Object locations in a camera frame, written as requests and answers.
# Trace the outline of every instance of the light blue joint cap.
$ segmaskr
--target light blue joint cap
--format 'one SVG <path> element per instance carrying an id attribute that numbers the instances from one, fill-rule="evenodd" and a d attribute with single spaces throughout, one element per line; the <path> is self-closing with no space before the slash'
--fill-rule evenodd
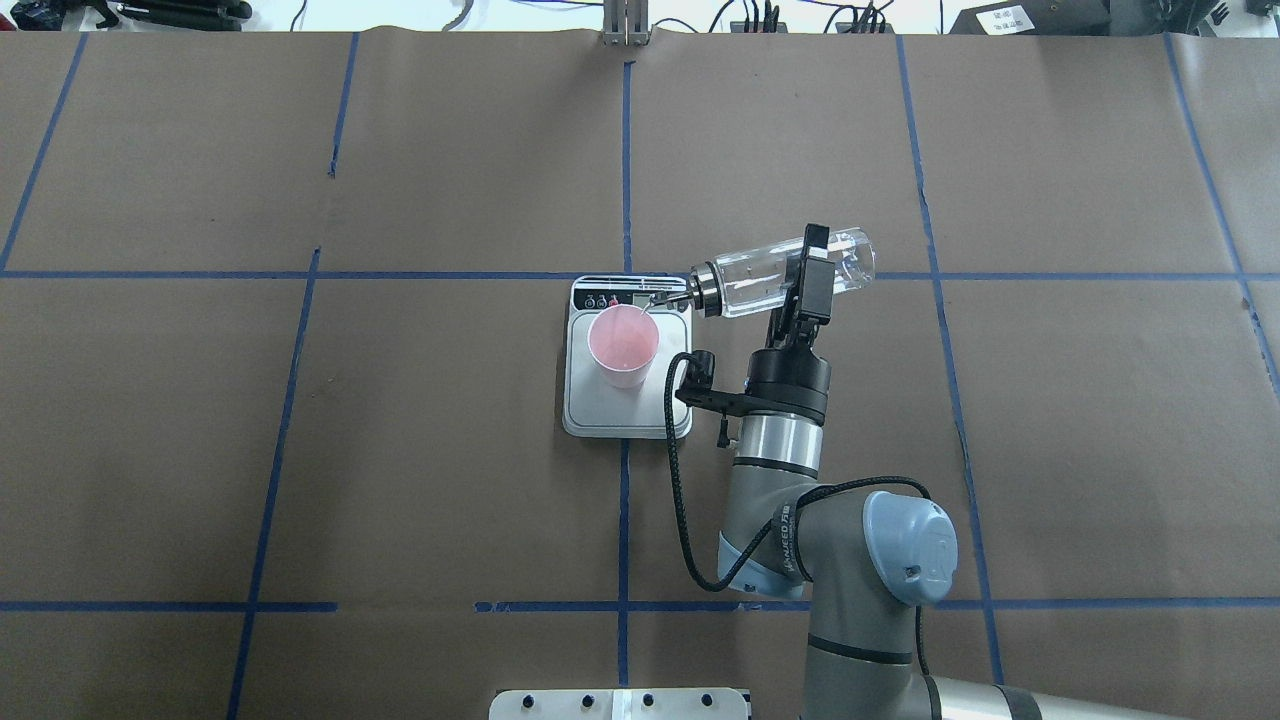
<path id="1" fill-rule="evenodd" d="M 724 533 L 721 533 L 719 577 L 723 578 L 741 556 L 742 553 L 724 539 Z M 783 600 L 800 600 L 804 596 L 804 583 L 792 583 L 782 573 L 774 573 L 751 559 L 746 560 L 728 587 Z"/>
<path id="2" fill-rule="evenodd" d="M 863 532 L 876 571 L 899 601 L 933 605 L 951 591 L 959 564 L 956 529 L 937 503 L 873 492 L 863 505 Z"/>

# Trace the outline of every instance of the white scale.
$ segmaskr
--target white scale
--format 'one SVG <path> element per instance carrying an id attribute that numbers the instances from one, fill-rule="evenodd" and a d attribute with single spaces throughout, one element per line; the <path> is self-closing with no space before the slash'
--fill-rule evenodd
<path id="1" fill-rule="evenodd" d="M 584 275 L 573 281 L 568 296 L 568 325 L 564 331 L 564 430 L 577 437 L 650 438 L 667 437 L 662 416 L 662 396 L 667 366 L 677 352 L 689 352 L 692 343 L 692 309 L 654 307 L 658 323 L 658 356 L 649 365 L 644 383 L 617 388 L 600 377 L 586 331 L 602 310 L 612 304 L 644 307 L 655 292 L 685 290 L 684 278 L 644 275 Z M 672 401 L 676 437 L 692 427 L 692 413 L 678 400 Z"/>

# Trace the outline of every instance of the blue tape line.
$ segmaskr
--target blue tape line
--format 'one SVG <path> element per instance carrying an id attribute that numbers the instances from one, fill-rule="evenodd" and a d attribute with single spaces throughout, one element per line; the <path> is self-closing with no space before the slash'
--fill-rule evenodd
<path id="1" fill-rule="evenodd" d="M 631 441 L 618 442 L 618 687 L 630 684 L 627 669 L 628 607 L 631 600 Z"/>
<path id="2" fill-rule="evenodd" d="M 323 270 L 323 281 L 572 281 L 582 275 L 682 277 L 681 273 L 538 272 L 538 270 Z M 0 270 L 5 279 L 163 279 L 163 281 L 305 281 L 306 270 Z M 1280 273 L 938 273 L 950 281 L 1046 282 L 1280 282 Z M 932 281 L 932 273 L 877 273 L 877 281 Z"/>
<path id="3" fill-rule="evenodd" d="M 302 270 L 5 270 L 14 279 L 129 279 L 129 281 L 302 281 Z"/>
<path id="4" fill-rule="evenodd" d="M 631 272 L 631 65 L 622 63 L 622 272 Z"/>
<path id="5" fill-rule="evenodd" d="M 342 100 L 338 102 L 338 122 L 333 126 L 333 156 L 329 158 L 329 177 L 338 177 L 338 150 L 342 147 L 342 128 L 347 123 L 347 101 L 351 99 L 351 77 L 356 73 L 356 50 L 360 47 L 360 33 L 351 33 L 351 50 L 347 51 L 347 77 L 342 81 Z"/>
<path id="6" fill-rule="evenodd" d="M 613 600 L 577 601 L 526 601 L 526 602 L 477 602 L 476 612 L 617 612 L 618 603 Z"/>
<path id="7" fill-rule="evenodd" d="M 0 612 L 244 612 L 247 602 L 10 600 Z M 337 602 L 262 602 L 259 612 L 337 612 Z"/>
<path id="8" fill-rule="evenodd" d="M 316 610 L 298 612 L 333 612 L 332 603 L 301 603 Z M 628 612 L 808 612 L 809 601 L 682 601 L 635 600 L 627 602 Z M 988 606 L 982 600 L 943 600 L 932 606 L 943 612 L 979 612 Z M 1044 600 L 992 600 L 989 606 L 1000 611 L 1025 610 L 1165 610 L 1165 609 L 1270 609 L 1280 607 L 1280 597 L 1101 597 L 1101 598 L 1044 598 Z M 616 612 L 613 601 L 550 601 L 550 602 L 477 602 L 476 612 Z"/>
<path id="9" fill-rule="evenodd" d="M 311 268 L 307 270 L 307 287 L 302 293 L 302 313 L 298 316 L 298 332 L 293 338 L 293 357 L 289 361 L 289 378 L 284 387 L 284 407 L 280 410 L 280 427 L 275 436 L 275 455 L 271 459 L 271 478 L 266 486 L 266 503 L 262 509 L 262 525 L 257 533 L 257 552 L 253 556 L 253 577 L 248 587 L 248 607 L 244 610 L 244 626 L 241 630 L 239 652 L 236 656 L 236 674 L 232 678 L 232 693 L 227 703 L 227 719 L 234 720 L 239 714 L 241 689 L 244 685 L 244 669 L 248 665 L 248 648 L 253 639 L 253 616 L 262 589 L 262 569 L 266 566 L 266 544 L 271 538 L 271 519 L 275 515 L 275 497 L 280 488 L 280 470 L 284 466 L 284 443 L 293 419 L 293 397 L 298 387 L 298 365 L 302 360 L 302 345 L 307 334 L 307 320 L 311 316 L 311 299 L 316 288 L 316 272 L 320 268 L 320 249 L 311 254 Z"/>
<path id="10" fill-rule="evenodd" d="M 88 42 L 88 35 L 82 33 L 79 42 L 76 44 L 76 54 L 72 55 L 72 64 L 67 68 L 63 90 L 58 94 L 58 102 L 54 104 L 54 114 L 50 115 L 49 126 L 45 127 L 45 137 L 40 141 L 40 150 L 36 151 L 36 160 L 31 164 L 27 186 L 22 188 L 22 197 L 18 200 L 18 209 L 13 214 L 13 223 L 9 224 L 9 234 L 5 237 L 4 249 L 0 250 L 0 270 L 4 270 L 5 265 L 9 264 L 9 255 L 13 254 L 13 243 L 18 240 L 22 218 L 27 214 L 27 204 L 31 202 L 31 193 L 36 190 L 40 168 L 45 164 L 45 154 L 49 152 L 49 143 L 54 140 L 54 131 L 58 128 L 58 118 L 63 114 L 63 106 L 67 105 L 67 96 L 70 94 L 72 83 L 76 81 L 76 70 L 79 69 L 79 60 L 84 55 L 86 42 Z"/>
<path id="11" fill-rule="evenodd" d="M 960 436 L 960 451 L 964 457 L 964 483 L 969 493 L 969 528 L 973 533 L 974 560 L 978 565 L 978 587 L 982 592 L 982 615 L 987 625 L 987 648 L 991 655 L 991 674 L 996 684 L 1005 682 L 1004 662 L 1000 657 L 1000 638 L 996 632 L 996 611 L 991 603 L 991 579 L 987 574 L 987 552 L 982 541 L 982 519 L 978 512 L 978 492 L 973 482 L 973 459 L 969 455 L 969 437 L 965 433 L 964 407 L 960 404 L 960 383 L 956 379 L 955 355 L 951 350 L 951 329 L 947 325 L 946 302 L 942 296 L 942 270 L 938 265 L 938 250 L 933 238 L 933 217 L 924 193 L 924 161 L 920 158 L 920 137 L 915 123 L 915 106 L 911 101 L 911 81 L 906 68 L 906 45 L 902 36 L 897 41 L 897 64 L 902 78 L 902 102 L 906 109 L 906 127 L 911 140 L 911 160 L 915 165 L 915 187 L 920 202 L 920 220 L 924 224 L 924 237 L 928 241 L 929 272 L 933 275 L 933 302 L 938 315 L 938 331 L 942 334 L 942 355 L 947 366 L 947 386 L 951 391 L 951 415 L 956 433 Z"/>
<path id="12" fill-rule="evenodd" d="M 575 281 L 589 274 L 617 273 L 543 273 L 543 272 L 489 272 L 489 270 L 325 270 L 316 277 L 323 281 Z"/>
<path id="13" fill-rule="evenodd" d="M 876 273 L 877 281 L 932 281 L 929 273 Z"/>
<path id="14" fill-rule="evenodd" d="M 1075 282 L 1213 282 L 1235 281 L 1234 273 L 940 273 L 943 281 L 1075 281 Z"/>
<path id="15" fill-rule="evenodd" d="M 808 612 L 808 601 L 637 601 L 631 603 L 635 612 Z"/>
<path id="16" fill-rule="evenodd" d="M 1280 597 L 1102 597 L 997 600 L 997 610 L 1181 610 L 1280 607 Z"/>
<path id="17" fill-rule="evenodd" d="M 1204 149 L 1201 146 L 1199 132 L 1196 129 L 1196 120 L 1192 118 L 1190 104 L 1187 102 L 1187 92 L 1183 88 L 1183 73 L 1178 67 L 1178 54 L 1174 53 L 1174 40 L 1170 33 L 1165 33 L 1165 55 L 1169 56 L 1169 72 L 1174 76 L 1174 90 L 1178 91 L 1178 106 L 1183 111 L 1183 122 L 1187 124 L 1187 133 L 1192 140 L 1192 149 L 1196 151 L 1196 161 L 1199 164 L 1201 174 L 1204 177 L 1204 187 L 1208 190 L 1210 202 L 1213 205 L 1213 215 L 1217 217 L 1217 225 L 1222 231 L 1226 241 L 1226 252 L 1231 258 L 1231 268 L 1239 278 L 1240 292 L 1249 305 L 1249 323 L 1253 325 L 1253 337 L 1258 341 L 1258 351 L 1262 354 L 1262 363 L 1267 368 L 1267 378 L 1271 380 L 1271 392 L 1280 400 L 1280 373 L 1276 373 L 1276 359 L 1271 354 L 1271 343 L 1267 342 L 1267 333 L 1258 319 L 1258 306 L 1253 302 L 1253 292 L 1248 281 L 1244 279 L 1244 266 L 1240 264 L 1240 254 L 1235 247 L 1235 236 L 1226 222 L 1226 213 L 1222 210 L 1221 197 L 1217 195 L 1217 183 L 1213 182 L 1213 173 L 1208 169 L 1208 160 L 1204 158 Z"/>

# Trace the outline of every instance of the metal bracket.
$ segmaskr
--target metal bracket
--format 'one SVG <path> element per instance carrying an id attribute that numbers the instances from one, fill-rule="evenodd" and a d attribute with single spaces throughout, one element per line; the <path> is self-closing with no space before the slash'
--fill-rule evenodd
<path id="1" fill-rule="evenodd" d="M 604 0 L 605 45 L 649 45 L 649 0 Z"/>
<path id="2" fill-rule="evenodd" d="M 731 688 L 506 691 L 489 720 L 750 720 L 748 697 Z"/>

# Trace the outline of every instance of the pink cup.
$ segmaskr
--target pink cup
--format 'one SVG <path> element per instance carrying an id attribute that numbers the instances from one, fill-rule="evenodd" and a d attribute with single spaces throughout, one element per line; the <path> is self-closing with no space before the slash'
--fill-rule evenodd
<path id="1" fill-rule="evenodd" d="M 643 307 L 612 305 L 591 320 L 586 347 L 613 387 L 636 387 L 658 355 L 658 323 Z"/>

